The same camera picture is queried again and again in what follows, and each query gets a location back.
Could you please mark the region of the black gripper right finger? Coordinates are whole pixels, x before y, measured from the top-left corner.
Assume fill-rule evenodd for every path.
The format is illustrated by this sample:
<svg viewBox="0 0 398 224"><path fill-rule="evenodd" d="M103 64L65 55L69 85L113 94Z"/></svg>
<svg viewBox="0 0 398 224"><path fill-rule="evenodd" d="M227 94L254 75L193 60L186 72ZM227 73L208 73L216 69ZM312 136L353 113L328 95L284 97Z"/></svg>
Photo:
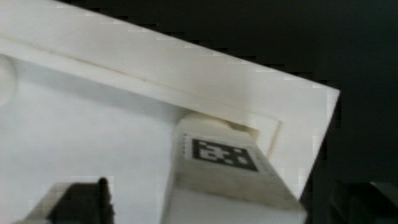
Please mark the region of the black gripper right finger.
<svg viewBox="0 0 398 224"><path fill-rule="evenodd" d="M398 185L387 182L339 183L335 224L398 224Z"/></svg>

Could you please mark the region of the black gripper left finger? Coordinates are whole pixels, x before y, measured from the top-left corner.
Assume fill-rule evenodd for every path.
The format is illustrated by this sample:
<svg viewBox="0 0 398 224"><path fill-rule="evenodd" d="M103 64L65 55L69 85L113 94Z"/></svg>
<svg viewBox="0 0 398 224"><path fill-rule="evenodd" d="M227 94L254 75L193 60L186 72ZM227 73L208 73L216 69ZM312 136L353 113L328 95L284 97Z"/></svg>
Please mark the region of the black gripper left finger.
<svg viewBox="0 0 398 224"><path fill-rule="evenodd" d="M23 219L23 224L113 224L105 177L89 183L57 183Z"/></svg>

